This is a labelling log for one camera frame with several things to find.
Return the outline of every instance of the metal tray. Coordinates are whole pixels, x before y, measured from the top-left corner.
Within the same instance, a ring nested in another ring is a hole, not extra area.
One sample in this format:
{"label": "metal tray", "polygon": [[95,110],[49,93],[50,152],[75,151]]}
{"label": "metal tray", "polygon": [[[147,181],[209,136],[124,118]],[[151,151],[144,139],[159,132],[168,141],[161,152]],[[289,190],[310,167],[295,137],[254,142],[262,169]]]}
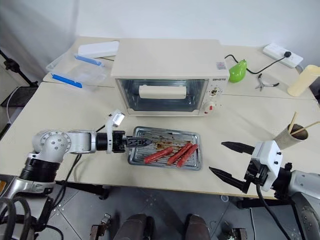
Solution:
{"label": "metal tray", "polygon": [[[168,159],[185,144],[191,142],[192,144],[198,144],[198,149],[188,158],[181,169],[198,171],[202,167],[200,136],[195,132],[137,126],[134,129],[133,136],[148,138],[152,143],[146,147],[132,148],[129,151],[128,162],[131,165],[176,168],[177,162],[172,165],[167,165]],[[145,157],[168,147],[173,147],[173,153],[160,158],[158,161],[148,164],[144,163]]]}

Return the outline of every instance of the pliers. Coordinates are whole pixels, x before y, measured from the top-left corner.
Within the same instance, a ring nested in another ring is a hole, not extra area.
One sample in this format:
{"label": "pliers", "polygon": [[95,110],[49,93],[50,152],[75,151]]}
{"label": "pliers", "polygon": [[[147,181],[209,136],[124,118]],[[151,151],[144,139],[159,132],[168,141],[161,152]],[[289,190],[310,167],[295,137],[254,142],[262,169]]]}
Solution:
{"label": "pliers", "polygon": [[263,89],[264,87],[276,87],[276,86],[278,86],[278,85],[280,84],[279,82],[276,83],[276,84],[264,84],[264,83],[262,82],[261,77],[262,77],[262,73],[260,73],[259,76],[258,76],[259,86],[257,86],[257,87],[255,88],[255,89],[260,89],[260,92],[262,91],[262,89]]}

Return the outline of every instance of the red sausage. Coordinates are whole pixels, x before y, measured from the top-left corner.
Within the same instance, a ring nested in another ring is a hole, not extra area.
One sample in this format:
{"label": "red sausage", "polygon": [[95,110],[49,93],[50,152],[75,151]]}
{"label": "red sausage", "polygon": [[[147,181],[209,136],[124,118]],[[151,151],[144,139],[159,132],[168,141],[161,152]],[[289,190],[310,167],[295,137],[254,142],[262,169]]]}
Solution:
{"label": "red sausage", "polygon": [[198,144],[194,144],[192,147],[189,148],[189,150],[181,157],[181,159],[178,161],[176,166],[178,168],[181,168],[183,164],[188,160],[188,158],[197,150]]}
{"label": "red sausage", "polygon": [[168,147],[166,149],[163,149],[162,151],[158,151],[158,152],[156,152],[156,153],[154,153],[154,154],[152,154],[150,156],[146,156],[144,158],[144,163],[145,164],[150,164],[151,162],[153,162],[155,160],[158,160],[159,158],[162,158],[163,156],[172,153],[173,150],[174,149],[172,148],[172,146],[170,146],[170,147]]}
{"label": "red sausage", "polygon": [[177,161],[186,151],[188,151],[189,148],[192,147],[192,143],[188,142],[186,145],[184,145],[175,155],[171,156],[166,163],[167,165],[173,164],[175,161]]}

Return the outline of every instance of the cup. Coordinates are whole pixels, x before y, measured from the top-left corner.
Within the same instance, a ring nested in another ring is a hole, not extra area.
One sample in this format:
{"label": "cup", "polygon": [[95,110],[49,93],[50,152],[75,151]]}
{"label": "cup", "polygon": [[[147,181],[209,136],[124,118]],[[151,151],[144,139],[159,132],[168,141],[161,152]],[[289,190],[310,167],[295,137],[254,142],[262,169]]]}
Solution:
{"label": "cup", "polygon": [[[303,129],[304,127],[299,124],[294,124],[291,133]],[[278,147],[283,150],[288,147],[291,147],[297,143],[302,142],[308,138],[307,130],[303,130],[301,132],[296,133],[295,135],[291,135],[289,133],[289,125],[282,131],[278,136],[276,136],[273,140],[275,140]]]}

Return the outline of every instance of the power strip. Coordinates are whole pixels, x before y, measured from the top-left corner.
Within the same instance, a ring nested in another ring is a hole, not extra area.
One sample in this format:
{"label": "power strip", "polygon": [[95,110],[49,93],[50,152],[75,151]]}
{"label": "power strip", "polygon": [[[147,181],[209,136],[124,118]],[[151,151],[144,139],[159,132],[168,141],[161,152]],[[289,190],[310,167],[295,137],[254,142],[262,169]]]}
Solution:
{"label": "power strip", "polygon": [[301,61],[304,59],[303,57],[293,53],[292,51],[289,51],[282,46],[279,46],[275,43],[271,43],[264,47],[262,52],[265,55],[268,55],[269,57],[273,59],[281,59],[284,57],[285,52],[291,52],[290,57],[286,57],[285,59],[281,60],[280,63],[288,66],[289,68],[295,68]]}

